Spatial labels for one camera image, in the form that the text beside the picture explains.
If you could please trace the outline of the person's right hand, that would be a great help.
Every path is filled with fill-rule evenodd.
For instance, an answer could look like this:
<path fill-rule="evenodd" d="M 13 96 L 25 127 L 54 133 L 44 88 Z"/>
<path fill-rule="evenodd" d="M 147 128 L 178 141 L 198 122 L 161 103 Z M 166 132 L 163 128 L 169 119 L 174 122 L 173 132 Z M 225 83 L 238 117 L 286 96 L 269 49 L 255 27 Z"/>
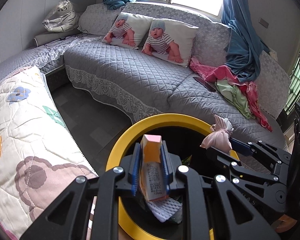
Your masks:
<path fill-rule="evenodd" d="M 282 215 L 273 223 L 273 227 L 277 233 L 283 233 L 290 230 L 296 223 L 297 220 L 293 219 L 292 217 L 289 217 L 288 215 Z"/>

